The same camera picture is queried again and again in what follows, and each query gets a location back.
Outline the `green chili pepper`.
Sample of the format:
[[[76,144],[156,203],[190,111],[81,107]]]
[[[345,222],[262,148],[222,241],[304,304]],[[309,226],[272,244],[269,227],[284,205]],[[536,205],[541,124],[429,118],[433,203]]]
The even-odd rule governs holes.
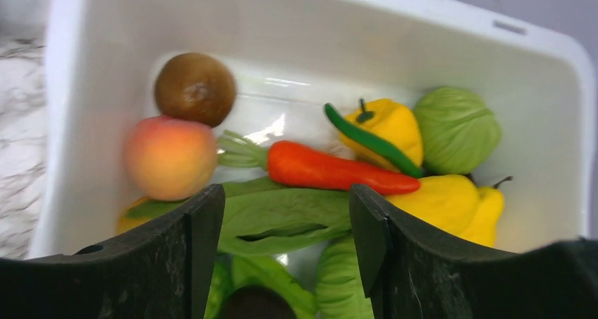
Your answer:
[[[345,137],[383,157],[403,174],[420,179],[423,171],[408,156],[387,140],[350,123],[330,103],[324,105],[324,113],[331,124]]]

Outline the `yellow mango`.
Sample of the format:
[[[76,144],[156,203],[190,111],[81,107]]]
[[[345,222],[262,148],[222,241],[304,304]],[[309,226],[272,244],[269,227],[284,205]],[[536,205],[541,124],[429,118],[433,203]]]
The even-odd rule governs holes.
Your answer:
[[[471,223],[480,202],[476,185],[457,174],[428,176],[420,179],[417,191],[385,198],[395,207],[453,235]]]

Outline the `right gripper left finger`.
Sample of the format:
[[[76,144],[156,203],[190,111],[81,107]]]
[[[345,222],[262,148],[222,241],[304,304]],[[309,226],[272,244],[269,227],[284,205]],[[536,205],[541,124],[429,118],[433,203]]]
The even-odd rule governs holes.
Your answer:
[[[225,200],[213,184],[73,255],[2,259],[1,317],[202,318]]]

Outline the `red carrot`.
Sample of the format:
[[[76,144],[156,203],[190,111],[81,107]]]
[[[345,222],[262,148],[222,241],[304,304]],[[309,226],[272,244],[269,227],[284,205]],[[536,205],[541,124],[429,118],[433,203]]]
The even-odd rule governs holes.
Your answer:
[[[421,186],[411,176],[335,157],[295,141],[280,140],[264,148],[225,130],[217,143],[222,150],[221,166],[260,168],[272,181],[286,186],[347,191],[353,184],[365,184],[381,195],[413,193]]]

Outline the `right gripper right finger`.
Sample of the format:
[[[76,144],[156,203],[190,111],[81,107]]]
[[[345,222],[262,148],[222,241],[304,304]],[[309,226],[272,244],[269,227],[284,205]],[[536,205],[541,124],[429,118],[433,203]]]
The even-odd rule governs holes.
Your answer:
[[[596,318],[597,242],[557,241],[526,253],[487,248],[350,190],[365,296],[376,318]]]

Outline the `peach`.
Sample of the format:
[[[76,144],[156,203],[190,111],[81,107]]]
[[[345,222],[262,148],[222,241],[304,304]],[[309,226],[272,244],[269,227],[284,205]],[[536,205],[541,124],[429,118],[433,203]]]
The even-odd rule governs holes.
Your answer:
[[[156,200],[182,200],[209,183],[217,166],[212,128],[154,116],[137,123],[125,140],[124,167],[132,182]]]

